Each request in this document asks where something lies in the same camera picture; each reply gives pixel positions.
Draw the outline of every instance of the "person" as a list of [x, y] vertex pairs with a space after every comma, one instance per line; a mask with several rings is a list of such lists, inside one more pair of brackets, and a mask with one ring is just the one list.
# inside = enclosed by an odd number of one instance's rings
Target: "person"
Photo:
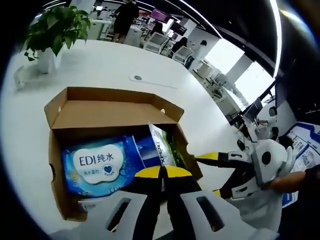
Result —
[[154, 27], [150, 32], [150, 37], [154, 34], [154, 33], [158, 33], [158, 34], [164, 34], [162, 29], [163, 29], [163, 24], [161, 22], [155, 21], [154, 23]]
[[273, 126], [271, 128], [271, 132], [270, 132], [269, 138], [274, 140], [274, 141], [277, 141], [278, 140], [278, 135], [279, 135], [279, 128], [276, 127], [276, 126]]
[[188, 42], [188, 38], [186, 38], [186, 37], [183, 37], [183, 38], [181, 38], [180, 39], [180, 41], [177, 41], [174, 45], [173, 45], [173, 47], [171, 48], [171, 52], [170, 52], [170, 54], [169, 54], [169, 58], [172, 58], [173, 57], [173, 55], [174, 55], [174, 53], [176, 52], [176, 51], [178, 51], [182, 46], [187, 46], [187, 42]]
[[272, 136], [272, 128], [277, 126], [277, 108], [275, 106], [269, 109], [270, 118], [267, 120], [258, 119], [259, 126], [255, 129], [255, 134], [258, 139], [270, 139]]
[[292, 149], [294, 148], [294, 141], [286, 135], [280, 136], [277, 142], [284, 146], [285, 149], [287, 149], [288, 147], [292, 147]]
[[112, 42], [123, 44], [135, 18], [139, 17], [139, 8], [134, 0], [121, 5], [114, 14], [117, 14], [114, 22], [114, 37]]
[[282, 209], [278, 230], [280, 240], [319, 239], [320, 164], [305, 172], [291, 172], [279, 177], [266, 188], [280, 193], [299, 191], [297, 201]]
[[205, 47], [207, 46], [207, 41], [203, 40], [200, 45], [194, 47], [193, 53], [191, 54], [191, 56], [189, 56], [189, 58], [187, 59], [186, 63], [185, 63], [185, 68], [189, 69], [191, 67], [191, 64], [194, 62], [194, 60], [199, 59], [202, 56], [202, 53], [205, 49]]

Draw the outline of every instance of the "black clothing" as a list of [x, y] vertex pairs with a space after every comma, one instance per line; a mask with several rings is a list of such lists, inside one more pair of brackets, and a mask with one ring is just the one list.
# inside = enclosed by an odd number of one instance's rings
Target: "black clothing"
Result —
[[280, 240], [319, 240], [320, 165], [305, 171], [298, 200], [282, 210]]
[[127, 35], [133, 20], [139, 17], [138, 6], [129, 2], [121, 5], [114, 13], [119, 13], [114, 22], [114, 33]]
[[184, 67], [189, 70], [189, 68], [191, 67], [191, 64], [194, 62], [194, 60], [195, 59], [193, 56], [189, 56], [189, 58], [186, 60]]
[[163, 28], [164, 26], [163, 26], [163, 24], [162, 23], [160, 23], [160, 22], [155, 22], [155, 25], [154, 25], [154, 27], [153, 27], [153, 29], [152, 29], [152, 31], [150, 32], [150, 37], [154, 34], [154, 33], [158, 33], [158, 34], [164, 34], [163, 32], [162, 32], [162, 28]]
[[172, 47], [172, 49], [171, 49], [171, 51], [172, 52], [176, 52], [176, 51], [178, 51], [182, 46], [187, 46], [187, 43], [186, 42], [183, 42], [183, 43], [181, 43], [181, 42], [176, 42], [174, 45], [173, 45], [173, 47]]

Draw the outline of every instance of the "potted plant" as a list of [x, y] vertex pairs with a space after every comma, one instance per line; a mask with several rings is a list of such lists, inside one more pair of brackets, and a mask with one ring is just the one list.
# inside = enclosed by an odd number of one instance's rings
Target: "potted plant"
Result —
[[70, 49], [79, 37], [86, 41], [90, 27], [86, 11], [75, 6], [50, 8], [26, 31], [24, 55], [29, 61], [37, 59], [40, 72], [47, 74], [60, 64], [64, 44]]

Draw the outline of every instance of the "cardboard box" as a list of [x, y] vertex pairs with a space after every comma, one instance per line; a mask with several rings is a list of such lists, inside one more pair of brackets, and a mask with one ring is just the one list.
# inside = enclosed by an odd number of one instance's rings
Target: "cardboard box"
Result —
[[202, 177], [178, 121], [184, 110], [165, 99], [145, 92], [119, 89], [67, 87], [44, 108], [50, 126], [49, 164], [56, 205], [65, 220], [84, 221], [78, 206], [80, 197], [68, 193], [61, 149], [84, 141], [119, 135], [136, 139], [150, 135], [148, 122], [173, 134], [187, 169], [196, 179]]

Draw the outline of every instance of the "white pillar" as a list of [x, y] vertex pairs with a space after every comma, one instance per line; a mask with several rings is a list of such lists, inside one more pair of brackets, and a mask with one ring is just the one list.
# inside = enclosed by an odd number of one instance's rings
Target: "white pillar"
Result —
[[225, 75], [227, 81], [234, 84], [252, 63], [253, 61], [244, 54]]
[[192, 33], [192, 31], [197, 26], [197, 24], [194, 21], [192, 21], [186, 17], [182, 18], [180, 25], [184, 26], [186, 28], [186, 32], [184, 33], [183, 36], [178, 35], [177, 40], [180, 40], [183, 37], [186, 37], [186, 38], [189, 37], [189, 35]]

